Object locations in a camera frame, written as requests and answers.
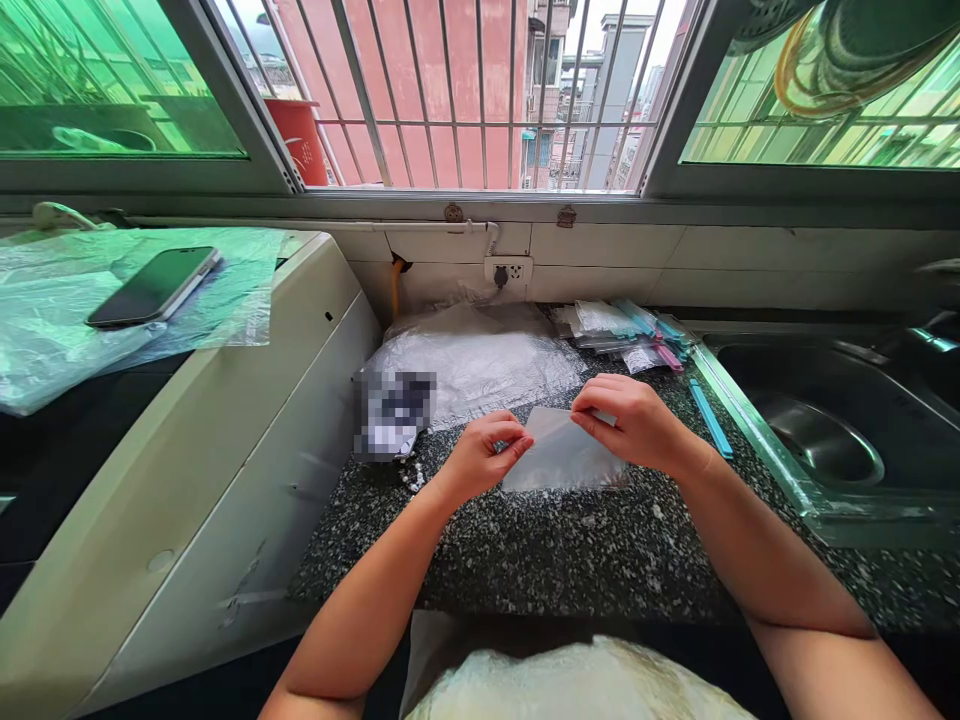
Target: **red bucket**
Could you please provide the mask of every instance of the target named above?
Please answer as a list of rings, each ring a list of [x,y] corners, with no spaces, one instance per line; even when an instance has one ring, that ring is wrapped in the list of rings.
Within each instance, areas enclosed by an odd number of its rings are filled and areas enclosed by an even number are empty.
[[[320,103],[312,100],[281,100],[264,98],[280,137],[307,185],[326,185],[327,168],[323,162],[323,148],[317,121],[311,108]]]

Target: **person's hand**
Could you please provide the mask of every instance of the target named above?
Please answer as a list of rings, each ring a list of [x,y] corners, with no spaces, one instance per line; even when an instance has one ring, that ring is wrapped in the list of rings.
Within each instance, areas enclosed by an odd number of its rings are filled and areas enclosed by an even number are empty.
[[[494,444],[509,443],[501,452]],[[428,483],[459,507],[485,493],[533,446],[533,437],[509,410],[497,410],[467,424],[450,457]]]
[[[589,411],[617,418],[611,427]],[[587,381],[570,406],[570,419],[621,460],[680,480],[701,474],[714,450],[680,422],[646,383],[602,373]]]

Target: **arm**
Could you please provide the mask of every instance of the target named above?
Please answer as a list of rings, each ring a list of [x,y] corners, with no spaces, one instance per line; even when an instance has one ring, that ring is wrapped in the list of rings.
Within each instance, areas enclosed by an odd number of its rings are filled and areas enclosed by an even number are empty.
[[[494,443],[509,442],[499,454]],[[261,720],[359,718],[406,628],[440,533],[533,445],[506,410],[467,425],[440,472],[347,574],[314,618]]]
[[[649,385],[598,375],[571,418],[620,458],[676,482],[794,717],[939,717],[827,567]]]

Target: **finger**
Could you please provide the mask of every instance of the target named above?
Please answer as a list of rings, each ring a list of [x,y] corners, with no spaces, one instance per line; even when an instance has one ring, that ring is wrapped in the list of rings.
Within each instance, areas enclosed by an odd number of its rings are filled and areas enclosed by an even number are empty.
[[[617,375],[616,373],[600,373],[596,377],[597,379],[612,380],[613,382],[616,382],[619,385],[627,384],[632,379],[632,378],[628,378],[625,375]]]
[[[509,410],[494,410],[492,413],[487,413],[480,419],[488,422],[496,422],[498,420],[513,420],[514,422],[520,422],[517,420],[517,416]]]
[[[503,474],[506,475],[510,472],[510,468],[517,464],[517,460],[522,458],[523,454],[532,447],[533,437],[530,435],[517,438],[505,447],[500,454],[497,455],[497,460],[500,463]]]
[[[589,410],[590,408],[596,408],[610,415],[620,417],[627,410],[627,398],[620,390],[611,390],[610,388],[597,387],[595,385],[590,387],[584,386],[583,390],[580,391],[580,394],[577,395],[570,405],[570,410],[580,412]]]
[[[623,436],[622,431],[610,427],[603,420],[598,420],[590,413],[572,412],[570,413],[570,419],[586,430],[597,442],[616,454],[614,448]]]
[[[524,435],[530,435],[527,429],[516,420],[500,420],[483,427],[483,439],[493,444],[495,442],[510,442]]]
[[[599,376],[599,375],[597,375],[597,377],[595,377],[595,378],[590,378],[589,380],[587,380],[587,382],[584,383],[583,386],[584,386],[585,388],[586,388],[586,387],[605,387],[605,388],[607,388],[607,389],[609,389],[609,390],[621,390],[621,389],[623,389],[623,385],[621,385],[620,383],[618,383],[616,380],[613,380],[613,379],[611,379],[611,378],[601,377],[601,376]]]

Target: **person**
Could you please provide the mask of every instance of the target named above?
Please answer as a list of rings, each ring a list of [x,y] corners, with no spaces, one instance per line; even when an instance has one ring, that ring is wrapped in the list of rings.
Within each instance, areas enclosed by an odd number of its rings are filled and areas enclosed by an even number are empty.
[[[594,410],[616,417],[615,425]],[[651,387],[598,375],[570,417],[621,459],[675,481],[793,717],[940,717],[827,567]],[[497,452],[501,442],[508,445]],[[320,609],[262,720],[361,716],[364,696],[404,634],[447,520],[499,483],[532,445],[506,410],[466,426],[441,470]],[[478,649],[427,685],[408,708],[412,717],[749,717],[682,666],[606,635],[522,659]]]

